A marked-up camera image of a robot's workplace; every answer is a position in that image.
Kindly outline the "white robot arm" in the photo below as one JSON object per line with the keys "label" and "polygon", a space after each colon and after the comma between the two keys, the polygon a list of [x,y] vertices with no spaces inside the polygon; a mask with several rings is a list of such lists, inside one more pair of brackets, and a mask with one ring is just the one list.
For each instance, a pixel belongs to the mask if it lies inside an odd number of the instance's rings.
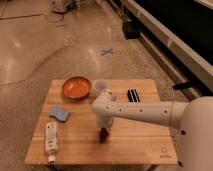
{"label": "white robot arm", "polygon": [[92,104],[97,124],[112,125],[112,118],[125,118],[180,131],[178,171],[213,171],[213,96],[191,102],[116,102],[110,90],[100,93]]}

